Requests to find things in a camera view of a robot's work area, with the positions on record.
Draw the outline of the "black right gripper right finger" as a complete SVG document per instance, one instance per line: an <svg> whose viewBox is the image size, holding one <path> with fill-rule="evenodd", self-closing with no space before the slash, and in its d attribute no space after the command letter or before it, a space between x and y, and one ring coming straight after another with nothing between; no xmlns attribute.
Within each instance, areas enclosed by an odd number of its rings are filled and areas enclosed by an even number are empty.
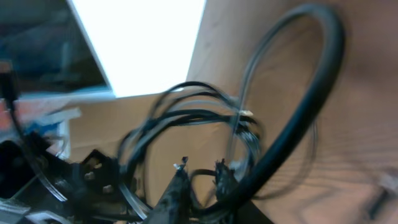
<svg viewBox="0 0 398 224"><path fill-rule="evenodd" d="M237 196L238 181L235 178L235 170L230 169L225 159L216 161L215 164L215 186L216 199L218 203L232 199Z"/></svg>

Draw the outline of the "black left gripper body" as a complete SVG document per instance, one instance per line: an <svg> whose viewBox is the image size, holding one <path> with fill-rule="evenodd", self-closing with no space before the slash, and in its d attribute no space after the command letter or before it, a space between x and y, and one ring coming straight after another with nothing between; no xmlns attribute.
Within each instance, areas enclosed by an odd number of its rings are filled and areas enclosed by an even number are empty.
<svg viewBox="0 0 398 224"><path fill-rule="evenodd" d="M51 194L14 141L1 143L1 223L140 223L118 189L113 160L94 150L81 163L61 158L48 141L34 152L50 183L66 197Z"/></svg>

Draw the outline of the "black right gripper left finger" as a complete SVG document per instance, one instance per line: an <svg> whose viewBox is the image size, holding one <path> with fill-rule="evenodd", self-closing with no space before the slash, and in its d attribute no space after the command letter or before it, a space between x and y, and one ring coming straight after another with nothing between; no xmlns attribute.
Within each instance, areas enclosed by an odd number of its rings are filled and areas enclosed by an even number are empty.
<svg viewBox="0 0 398 224"><path fill-rule="evenodd" d="M148 214L146 223L189 223L192 188L189 176L184 169L187 161L188 157L182 157L182 163L175 165L177 171L155 208Z"/></svg>

